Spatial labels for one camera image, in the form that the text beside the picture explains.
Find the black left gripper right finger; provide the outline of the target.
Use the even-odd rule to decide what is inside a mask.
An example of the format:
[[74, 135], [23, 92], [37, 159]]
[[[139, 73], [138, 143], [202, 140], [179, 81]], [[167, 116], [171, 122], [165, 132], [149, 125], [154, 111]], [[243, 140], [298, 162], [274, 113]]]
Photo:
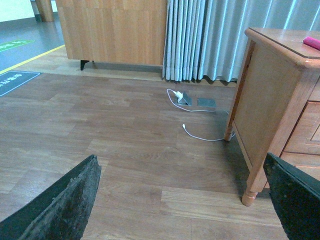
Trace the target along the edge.
[[263, 169], [270, 198], [290, 240], [320, 238], [320, 181], [273, 153], [266, 155]]

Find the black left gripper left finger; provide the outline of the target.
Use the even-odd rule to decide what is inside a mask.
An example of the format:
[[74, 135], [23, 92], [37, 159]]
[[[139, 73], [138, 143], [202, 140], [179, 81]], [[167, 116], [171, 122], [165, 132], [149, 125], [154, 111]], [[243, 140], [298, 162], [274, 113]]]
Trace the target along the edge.
[[79, 240], [94, 206], [102, 167], [90, 155], [1, 221], [2, 240]]

